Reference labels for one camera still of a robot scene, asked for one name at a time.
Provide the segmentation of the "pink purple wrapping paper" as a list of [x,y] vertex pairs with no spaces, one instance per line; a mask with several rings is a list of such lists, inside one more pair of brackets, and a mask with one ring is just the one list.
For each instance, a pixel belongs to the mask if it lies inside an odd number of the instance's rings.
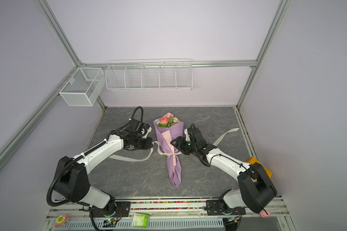
[[181,121],[173,123],[173,118],[171,117],[169,118],[169,124],[165,126],[160,123],[160,118],[158,118],[153,121],[153,127],[157,137],[157,151],[161,156],[167,157],[166,163],[169,180],[174,187],[179,187],[182,182],[182,168],[178,155],[181,154],[181,152],[174,148],[170,142],[184,135],[184,123]]

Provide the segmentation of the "cream fake rose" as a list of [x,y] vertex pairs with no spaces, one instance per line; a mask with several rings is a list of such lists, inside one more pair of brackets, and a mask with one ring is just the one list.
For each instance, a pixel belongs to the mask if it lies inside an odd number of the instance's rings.
[[173,123],[178,123],[178,122],[180,122],[179,119],[177,117],[174,117],[173,118]]

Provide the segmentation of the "red pink fake rose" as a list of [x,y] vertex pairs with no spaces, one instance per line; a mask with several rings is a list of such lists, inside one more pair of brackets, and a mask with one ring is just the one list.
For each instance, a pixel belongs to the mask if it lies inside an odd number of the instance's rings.
[[168,117],[162,117],[162,118],[160,118],[160,123],[162,124],[162,125],[168,125],[169,124],[169,118]]

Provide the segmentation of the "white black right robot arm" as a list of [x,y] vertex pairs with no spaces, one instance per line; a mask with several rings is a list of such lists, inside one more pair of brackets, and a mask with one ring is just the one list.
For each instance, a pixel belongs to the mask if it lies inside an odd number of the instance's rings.
[[235,179],[239,188],[225,191],[218,198],[214,211],[229,215],[238,207],[247,207],[263,217],[270,215],[266,206],[277,196],[277,190],[264,167],[255,162],[246,163],[221,151],[218,145],[223,138],[238,128],[222,134],[214,143],[208,143],[194,125],[171,141],[171,145],[184,155],[194,154],[206,167],[217,167]]

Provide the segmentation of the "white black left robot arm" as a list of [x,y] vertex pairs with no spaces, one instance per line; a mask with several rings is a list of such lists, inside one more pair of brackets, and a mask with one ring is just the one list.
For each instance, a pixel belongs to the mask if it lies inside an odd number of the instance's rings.
[[105,159],[112,157],[120,150],[151,150],[152,138],[149,124],[143,122],[143,108],[134,109],[128,122],[112,130],[107,137],[89,150],[74,157],[63,157],[58,161],[55,176],[46,195],[46,202],[51,207],[67,203],[88,206],[90,212],[101,211],[102,216],[111,217],[117,213],[115,197],[93,187],[89,174]]

